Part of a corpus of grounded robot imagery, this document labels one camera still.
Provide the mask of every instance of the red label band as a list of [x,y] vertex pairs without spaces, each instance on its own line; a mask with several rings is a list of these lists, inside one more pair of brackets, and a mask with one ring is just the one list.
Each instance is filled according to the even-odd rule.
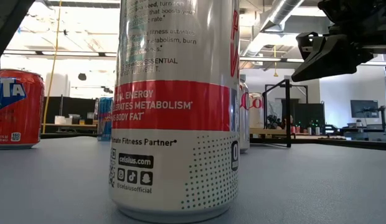
[[210,83],[128,83],[116,87],[113,128],[230,131],[234,101],[229,88]]

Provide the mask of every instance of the white aluminum can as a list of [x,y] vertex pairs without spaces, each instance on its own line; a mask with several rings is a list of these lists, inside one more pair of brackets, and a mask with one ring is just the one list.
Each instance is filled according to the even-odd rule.
[[250,148],[250,96],[248,87],[240,80],[240,153]]
[[110,197],[191,223],[237,195],[238,0],[122,0]]
[[250,93],[250,128],[263,128],[263,97],[261,93]]
[[320,135],[320,127],[315,128],[315,133],[316,133],[316,135]]

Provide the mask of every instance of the social media icon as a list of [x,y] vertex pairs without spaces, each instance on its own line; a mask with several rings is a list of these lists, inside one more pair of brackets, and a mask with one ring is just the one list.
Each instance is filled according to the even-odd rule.
[[119,181],[124,181],[124,180],[125,180],[125,170],[124,170],[124,169],[118,168],[117,179],[118,179]]
[[117,156],[116,149],[111,149],[111,158],[116,159],[116,156]]
[[141,172],[141,185],[152,186],[153,185],[153,173],[152,172]]
[[135,170],[128,170],[126,173],[126,181],[131,184],[137,184],[138,183],[138,171]]

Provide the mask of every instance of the dotted pattern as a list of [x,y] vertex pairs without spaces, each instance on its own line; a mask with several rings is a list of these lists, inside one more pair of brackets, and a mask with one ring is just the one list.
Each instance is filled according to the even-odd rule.
[[237,135],[212,139],[198,136],[189,165],[190,181],[185,183],[186,199],[181,209],[212,208],[223,205],[237,196],[237,171],[232,170],[232,143]]

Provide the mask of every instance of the ceiling light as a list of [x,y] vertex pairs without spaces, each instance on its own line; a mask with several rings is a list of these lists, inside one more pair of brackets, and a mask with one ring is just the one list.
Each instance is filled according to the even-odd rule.
[[50,16],[53,11],[46,6],[44,0],[35,0],[29,8],[31,16]]
[[117,57],[117,53],[105,53],[106,57]]
[[291,13],[292,16],[316,16],[325,17],[325,13],[318,7],[297,7]]
[[383,65],[383,66],[386,66],[386,62],[366,62],[366,63],[362,63],[362,65]]
[[[75,2],[76,0],[62,0],[62,2]],[[88,3],[120,3],[120,0],[78,0],[78,2],[88,2]]]
[[16,55],[28,54],[28,55],[35,55],[35,51],[33,51],[33,50],[5,50],[4,54],[16,54]]
[[303,62],[304,62],[304,59],[299,59],[299,58],[287,58],[287,62],[303,63]]
[[285,45],[285,46],[298,46],[296,37],[298,34],[263,34],[259,33],[258,36],[250,43],[251,52],[259,52],[265,45]]
[[[55,52],[42,52],[44,55],[55,55]],[[99,56],[95,52],[57,52],[60,56]]]
[[266,58],[266,57],[240,57],[240,61],[244,62],[280,62],[280,58]]

